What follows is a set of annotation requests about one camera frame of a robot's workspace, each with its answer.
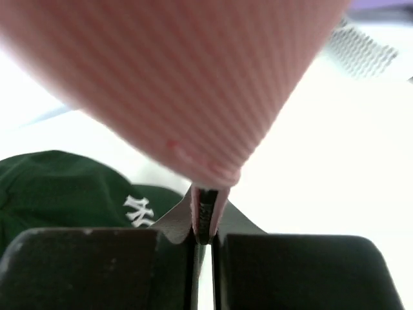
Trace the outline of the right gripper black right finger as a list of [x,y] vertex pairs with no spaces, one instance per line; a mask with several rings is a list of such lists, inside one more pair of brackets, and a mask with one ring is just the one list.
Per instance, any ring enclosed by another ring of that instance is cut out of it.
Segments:
[[216,309],[398,310],[385,260],[368,239],[268,234],[228,204],[212,244]]

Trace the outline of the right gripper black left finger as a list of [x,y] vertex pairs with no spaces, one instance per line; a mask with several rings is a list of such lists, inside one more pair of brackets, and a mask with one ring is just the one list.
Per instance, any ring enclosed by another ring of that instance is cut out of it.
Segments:
[[1,260],[2,309],[196,309],[191,195],[149,229],[30,229]]

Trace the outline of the dark green NY baseball cap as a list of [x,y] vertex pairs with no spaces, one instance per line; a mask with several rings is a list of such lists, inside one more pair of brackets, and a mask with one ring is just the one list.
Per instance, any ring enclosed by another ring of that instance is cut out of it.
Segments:
[[146,229],[183,200],[160,185],[131,183],[91,158],[48,150],[1,160],[1,251],[35,228]]

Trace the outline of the pink baseball cap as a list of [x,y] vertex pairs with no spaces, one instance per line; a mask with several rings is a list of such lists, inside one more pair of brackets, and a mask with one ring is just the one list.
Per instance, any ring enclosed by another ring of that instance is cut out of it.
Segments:
[[200,242],[348,1],[2,1],[53,95],[188,178]]

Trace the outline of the lavender LA baseball cap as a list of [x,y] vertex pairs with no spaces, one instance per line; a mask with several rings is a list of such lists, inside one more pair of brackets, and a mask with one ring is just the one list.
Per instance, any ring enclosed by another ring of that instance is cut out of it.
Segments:
[[351,1],[348,7],[349,12],[396,12],[412,11],[412,0],[356,0]]

